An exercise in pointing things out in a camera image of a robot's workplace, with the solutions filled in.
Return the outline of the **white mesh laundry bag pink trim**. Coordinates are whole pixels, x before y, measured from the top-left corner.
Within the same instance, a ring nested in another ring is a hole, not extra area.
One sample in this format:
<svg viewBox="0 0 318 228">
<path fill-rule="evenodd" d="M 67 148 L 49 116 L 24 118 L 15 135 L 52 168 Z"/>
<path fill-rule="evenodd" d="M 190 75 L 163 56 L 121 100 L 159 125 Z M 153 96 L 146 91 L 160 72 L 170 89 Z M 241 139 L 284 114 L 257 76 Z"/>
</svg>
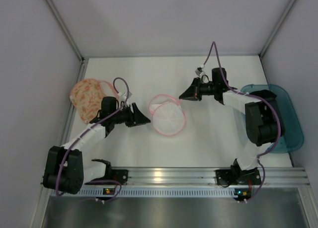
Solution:
<svg viewBox="0 0 318 228">
<path fill-rule="evenodd" d="M 174 136 L 186 125 L 186 115 L 181 108 L 181 100 L 167 94 L 153 97 L 148 105 L 153 128 L 161 135 Z"/>
</svg>

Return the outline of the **orange patterned bra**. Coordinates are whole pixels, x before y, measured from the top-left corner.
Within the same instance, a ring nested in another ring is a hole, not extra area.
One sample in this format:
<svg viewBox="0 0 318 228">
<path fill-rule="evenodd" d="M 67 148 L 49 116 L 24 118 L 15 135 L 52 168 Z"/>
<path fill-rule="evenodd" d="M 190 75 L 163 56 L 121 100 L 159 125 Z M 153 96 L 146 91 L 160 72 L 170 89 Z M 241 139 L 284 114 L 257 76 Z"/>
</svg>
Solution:
<svg viewBox="0 0 318 228">
<path fill-rule="evenodd" d="M 85 124 L 96 117 L 106 96 L 118 99 L 118 93 L 110 82 L 93 78 L 79 81 L 70 92 L 70 100 Z"/>
</svg>

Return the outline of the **black garment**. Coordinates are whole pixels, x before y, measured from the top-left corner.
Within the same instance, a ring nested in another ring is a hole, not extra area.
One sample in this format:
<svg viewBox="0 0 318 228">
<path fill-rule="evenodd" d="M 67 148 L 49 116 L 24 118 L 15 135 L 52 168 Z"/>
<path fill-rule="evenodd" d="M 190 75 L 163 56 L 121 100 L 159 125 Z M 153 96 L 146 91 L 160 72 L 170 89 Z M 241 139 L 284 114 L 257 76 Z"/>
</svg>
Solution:
<svg viewBox="0 0 318 228">
<path fill-rule="evenodd" d="M 275 100 L 277 95 L 269 90 L 258 90 L 258 91 L 254 91 L 254 92 L 251 92 L 250 93 L 251 95 L 254 95 L 254 96 L 258 96 L 260 98 L 263 98 L 267 101 L 272 101 L 272 100 Z"/>
</svg>

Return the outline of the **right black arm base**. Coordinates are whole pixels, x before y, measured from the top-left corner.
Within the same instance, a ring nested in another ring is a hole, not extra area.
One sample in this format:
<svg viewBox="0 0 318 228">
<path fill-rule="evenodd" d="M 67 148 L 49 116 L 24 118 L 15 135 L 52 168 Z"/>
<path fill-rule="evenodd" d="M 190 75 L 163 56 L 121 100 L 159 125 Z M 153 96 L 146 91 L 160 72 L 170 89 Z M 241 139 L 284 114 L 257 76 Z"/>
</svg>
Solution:
<svg viewBox="0 0 318 228">
<path fill-rule="evenodd" d="M 215 171 L 218 185 L 260 185 L 261 177 L 257 168 L 251 170 L 218 169 Z"/>
</svg>

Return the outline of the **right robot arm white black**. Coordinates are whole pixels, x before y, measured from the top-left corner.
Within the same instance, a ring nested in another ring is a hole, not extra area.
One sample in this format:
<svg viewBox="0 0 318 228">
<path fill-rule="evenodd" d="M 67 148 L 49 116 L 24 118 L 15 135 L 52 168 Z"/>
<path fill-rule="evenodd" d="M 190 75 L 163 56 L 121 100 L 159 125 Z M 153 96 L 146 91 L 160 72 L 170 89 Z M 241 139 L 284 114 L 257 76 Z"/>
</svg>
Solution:
<svg viewBox="0 0 318 228">
<path fill-rule="evenodd" d="M 206 75 L 197 69 L 198 77 L 179 99 L 200 101 L 203 96 L 213 96 L 220 104 L 229 106 L 245 117 L 248 142 L 236 159 L 240 170 L 257 167 L 259 159 L 271 153 L 284 134 L 284 126 L 276 102 L 276 95 L 269 90 L 247 94 L 229 86 L 224 68 L 212 69 L 212 79 L 204 82 Z"/>
</svg>

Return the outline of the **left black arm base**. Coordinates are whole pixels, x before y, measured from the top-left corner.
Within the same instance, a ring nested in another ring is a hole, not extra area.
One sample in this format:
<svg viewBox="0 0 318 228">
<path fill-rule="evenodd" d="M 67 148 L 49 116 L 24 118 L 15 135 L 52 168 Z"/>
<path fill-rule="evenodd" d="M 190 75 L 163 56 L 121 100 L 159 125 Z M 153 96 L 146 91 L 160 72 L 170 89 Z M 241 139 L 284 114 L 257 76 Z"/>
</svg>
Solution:
<svg viewBox="0 0 318 228">
<path fill-rule="evenodd" d="M 128 181 L 129 171 L 127 169 L 110 169 L 107 168 L 105 175 L 101 178 L 93 179 L 85 185 L 125 185 Z"/>
</svg>

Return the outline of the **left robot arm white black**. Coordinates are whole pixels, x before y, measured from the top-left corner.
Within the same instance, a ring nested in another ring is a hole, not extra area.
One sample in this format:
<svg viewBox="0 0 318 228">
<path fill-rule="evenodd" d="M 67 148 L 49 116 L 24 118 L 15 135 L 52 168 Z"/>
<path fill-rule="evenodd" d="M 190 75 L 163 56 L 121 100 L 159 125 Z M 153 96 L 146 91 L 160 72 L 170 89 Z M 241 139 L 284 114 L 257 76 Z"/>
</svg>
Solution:
<svg viewBox="0 0 318 228">
<path fill-rule="evenodd" d="M 56 195 L 77 194 L 84 184 L 113 183 L 112 166 L 109 161 L 93 158 L 92 150 L 105 139 L 116 125 L 128 128 L 150 123 L 136 103 L 127 105 L 112 96 L 104 97 L 101 109 L 87 127 L 62 146 L 49 149 L 42 184 L 54 189 Z"/>
</svg>

